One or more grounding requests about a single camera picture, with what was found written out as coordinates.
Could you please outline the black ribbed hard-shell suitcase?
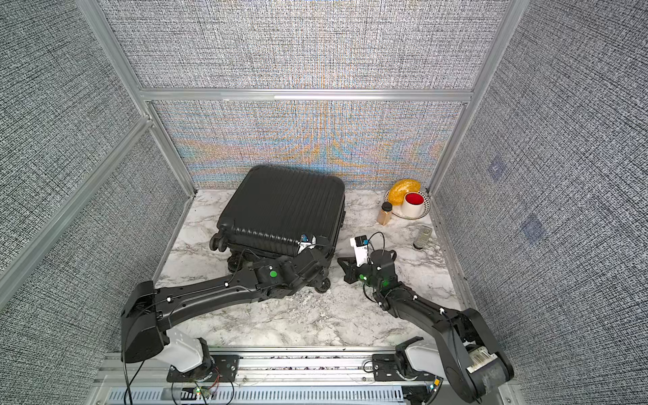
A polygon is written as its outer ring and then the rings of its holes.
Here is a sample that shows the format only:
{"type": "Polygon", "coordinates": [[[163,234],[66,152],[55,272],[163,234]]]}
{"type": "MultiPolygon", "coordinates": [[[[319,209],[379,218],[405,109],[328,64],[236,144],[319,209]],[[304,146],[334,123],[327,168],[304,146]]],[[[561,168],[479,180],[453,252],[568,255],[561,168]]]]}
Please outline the black ribbed hard-shell suitcase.
{"type": "Polygon", "coordinates": [[[219,216],[212,251],[231,251],[229,271],[255,258],[294,258],[303,234],[334,255],[344,224],[345,185],[335,175],[276,165],[248,171],[219,216]]]}

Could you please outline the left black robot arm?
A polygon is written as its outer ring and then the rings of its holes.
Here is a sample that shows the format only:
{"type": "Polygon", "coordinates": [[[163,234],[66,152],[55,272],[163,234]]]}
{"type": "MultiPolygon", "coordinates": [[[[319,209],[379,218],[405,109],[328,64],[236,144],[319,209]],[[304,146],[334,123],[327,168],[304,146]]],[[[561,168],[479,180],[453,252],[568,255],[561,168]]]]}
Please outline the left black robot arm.
{"type": "Polygon", "coordinates": [[[233,275],[157,289],[153,281],[134,287],[121,313],[121,360],[158,359],[189,377],[204,379],[213,369],[204,339],[176,327],[194,317],[233,305],[279,300],[305,287],[321,290],[334,248],[317,245],[296,257],[263,258],[233,275]]]}

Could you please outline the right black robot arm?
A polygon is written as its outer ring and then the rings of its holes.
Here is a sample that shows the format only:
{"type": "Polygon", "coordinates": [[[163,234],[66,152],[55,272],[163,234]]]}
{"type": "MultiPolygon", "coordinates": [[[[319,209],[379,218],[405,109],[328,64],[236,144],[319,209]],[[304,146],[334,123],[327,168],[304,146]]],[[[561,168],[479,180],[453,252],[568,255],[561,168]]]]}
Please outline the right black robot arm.
{"type": "Polygon", "coordinates": [[[413,337],[395,347],[389,371],[416,381],[427,375],[450,384],[467,403],[478,401],[515,376],[511,361],[482,315],[423,298],[398,279],[395,251],[373,251],[365,263],[342,256],[337,263],[350,285],[372,288],[372,300],[392,317],[412,323],[431,341],[413,337]]]}

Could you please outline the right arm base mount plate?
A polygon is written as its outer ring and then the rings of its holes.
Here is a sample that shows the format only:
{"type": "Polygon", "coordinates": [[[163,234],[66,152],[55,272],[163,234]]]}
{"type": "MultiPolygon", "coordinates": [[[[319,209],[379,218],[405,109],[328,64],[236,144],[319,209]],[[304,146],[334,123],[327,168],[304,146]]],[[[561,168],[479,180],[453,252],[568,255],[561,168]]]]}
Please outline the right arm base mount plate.
{"type": "Polygon", "coordinates": [[[400,371],[394,354],[373,354],[372,373],[375,381],[434,381],[436,376],[424,371],[400,371]]]}

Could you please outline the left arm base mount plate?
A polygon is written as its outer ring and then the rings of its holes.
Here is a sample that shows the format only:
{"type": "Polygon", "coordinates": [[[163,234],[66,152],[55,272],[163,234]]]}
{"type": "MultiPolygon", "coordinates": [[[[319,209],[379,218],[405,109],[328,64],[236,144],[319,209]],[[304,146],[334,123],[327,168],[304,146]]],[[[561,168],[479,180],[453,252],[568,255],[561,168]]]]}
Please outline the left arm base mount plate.
{"type": "Polygon", "coordinates": [[[180,372],[170,367],[166,377],[168,383],[179,382],[233,382],[239,369],[240,356],[236,354],[211,355],[199,367],[187,372],[180,372]]]}

